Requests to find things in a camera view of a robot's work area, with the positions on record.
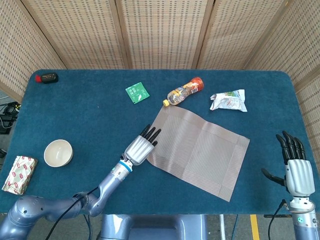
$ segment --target plastic bottle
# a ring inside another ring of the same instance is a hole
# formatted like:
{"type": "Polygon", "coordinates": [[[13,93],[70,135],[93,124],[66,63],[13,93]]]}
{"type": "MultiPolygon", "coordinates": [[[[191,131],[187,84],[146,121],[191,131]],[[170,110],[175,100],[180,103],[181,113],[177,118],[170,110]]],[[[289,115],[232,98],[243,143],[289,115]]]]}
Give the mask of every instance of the plastic bottle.
{"type": "Polygon", "coordinates": [[[169,105],[177,105],[185,100],[189,95],[204,89],[204,86],[202,79],[200,77],[195,77],[187,84],[169,92],[167,99],[163,100],[163,105],[165,107],[168,107],[169,105]]]}

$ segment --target blue tablecloth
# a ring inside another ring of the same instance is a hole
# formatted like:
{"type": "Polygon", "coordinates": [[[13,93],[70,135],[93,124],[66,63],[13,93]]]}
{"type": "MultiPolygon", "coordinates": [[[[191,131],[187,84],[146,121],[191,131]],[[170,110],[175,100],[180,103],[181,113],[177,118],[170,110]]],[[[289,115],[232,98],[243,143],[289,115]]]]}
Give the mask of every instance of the blue tablecloth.
{"type": "MultiPolygon", "coordinates": [[[[230,202],[190,185],[145,161],[134,168],[110,197],[108,214],[264,214],[273,213],[284,187],[266,179],[261,168],[283,176],[281,147],[275,134],[286,130],[305,144],[320,201],[319,178],[295,91],[288,75],[279,71],[232,70],[56,70],[59,82],[41,84],[35,72],[27,86],[15,132],[0,174],[1,185],[18,155],[39,160],[26,195],[69,198],[96,187],[118,162],[121,153],[147,125],[162,100],[193,77],[204,89],[179,107],[206,121],[250,139],[230,202]],[[142,82],[150,97],[133,104],[125,88],[142,82]],[[245,89],[248,112],[209,110],[210,96],[245,89]],[[46,165],[43,154],[53,140],[73,147],[72,161],[59,168],[46,165]]],[[[0,212],[8,212],[19,196],[0,191],[0,212]]]]}

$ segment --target plastic wrapper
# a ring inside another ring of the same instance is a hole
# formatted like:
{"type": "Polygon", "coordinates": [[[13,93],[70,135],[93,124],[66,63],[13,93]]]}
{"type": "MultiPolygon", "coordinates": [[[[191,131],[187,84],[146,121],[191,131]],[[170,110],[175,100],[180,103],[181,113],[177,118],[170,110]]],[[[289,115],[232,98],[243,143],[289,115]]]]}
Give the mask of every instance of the plastic wrapper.
{"type": "Polygon", "coordinates": [[[210,110],[232,109],[247,112],[247,108],[245,106],[246,97],[244,89],[216,93],[213,94],[210,99],[213,100],[210,110]]]}
{"type": "Polygon", "coordinates": [[[38,160],[29,156],[17,156],[6,178],[2,190],[12,194],[25,193],[38,160]]]}

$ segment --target red and white package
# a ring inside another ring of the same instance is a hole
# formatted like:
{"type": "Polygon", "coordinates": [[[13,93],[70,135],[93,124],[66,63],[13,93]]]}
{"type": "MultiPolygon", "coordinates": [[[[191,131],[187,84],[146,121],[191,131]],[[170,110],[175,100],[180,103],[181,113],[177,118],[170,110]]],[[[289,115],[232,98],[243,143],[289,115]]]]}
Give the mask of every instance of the red and white package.
{"type": "Polygon", "coordinates": [[[25,193],[38,160],[29,156],[17,156],[6,178],[2,190],[12,194],[25,193]]]}

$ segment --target blue ring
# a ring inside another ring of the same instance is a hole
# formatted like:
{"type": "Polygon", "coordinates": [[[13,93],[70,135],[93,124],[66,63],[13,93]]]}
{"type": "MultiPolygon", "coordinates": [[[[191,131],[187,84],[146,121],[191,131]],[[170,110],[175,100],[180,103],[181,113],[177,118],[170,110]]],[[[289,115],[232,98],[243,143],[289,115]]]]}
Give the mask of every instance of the blue ring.
{"type": "Polygon", "coordinates": [[[125,165],[122,161],[119,161],[118,163],[124,166],[129,171],[129,173],[132,172],[132,170],[127,165],[125,165]]]}

